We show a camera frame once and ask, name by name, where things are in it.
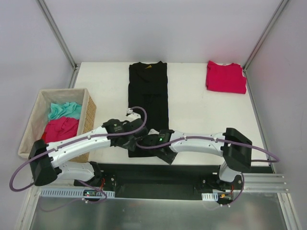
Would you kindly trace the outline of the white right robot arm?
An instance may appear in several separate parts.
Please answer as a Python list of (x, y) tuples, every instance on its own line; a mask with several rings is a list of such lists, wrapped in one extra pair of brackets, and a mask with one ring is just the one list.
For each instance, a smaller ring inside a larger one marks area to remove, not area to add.
[(224, 159), (219, 166), (216, 184), (221, 189), (232, 185), (240, 173), (251, 170), (252, 141), (235, 128), (227, 128), (224, 133), (189, 134), (174, 130), (162, 130), (149, 134), (139, 143), (140, 148), (154, 151), (168, 164), (172, 164), (180, 152), (212, 154)]

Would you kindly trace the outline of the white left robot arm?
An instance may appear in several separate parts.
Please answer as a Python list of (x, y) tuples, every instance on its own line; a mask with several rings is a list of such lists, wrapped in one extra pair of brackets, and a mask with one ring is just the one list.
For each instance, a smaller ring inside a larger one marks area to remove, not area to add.
[(45, 143), (40, 139), (34, 142), (29, 162), (35, 186), (44, 186), (57, 179), (81, 180), (90, 186), (101, 182), (101, 174), (91, 162), (72, 162), (73, 158), (96, 149), (120, 147), (133, 151), (136, 141), (148, 133), (147, 119), (131, 113), (128, 120), (110, 119), (100, 127), (69, 138)]

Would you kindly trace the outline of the black flower print t-shirt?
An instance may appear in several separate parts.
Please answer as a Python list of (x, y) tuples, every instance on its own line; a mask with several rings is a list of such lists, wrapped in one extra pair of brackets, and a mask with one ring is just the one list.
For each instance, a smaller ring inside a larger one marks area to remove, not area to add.
[(169, 129), (167, 63), (129, 66), (128, 106), (145, 109), (148, 130)]

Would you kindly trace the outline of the wicker laundry basket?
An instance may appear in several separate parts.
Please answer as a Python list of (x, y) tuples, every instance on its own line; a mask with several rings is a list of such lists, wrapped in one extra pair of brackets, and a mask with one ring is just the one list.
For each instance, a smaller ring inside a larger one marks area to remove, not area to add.
[(94, 128), (96, 105), (86, 88), (40, 90), (18, 149), (19, 157), (27, 159), (33, 143), (42, 137), (48, 123), (47, 115), (51, 111), (51, 104), (65, 102), (76, 102), (81, 105), (77, 135)]

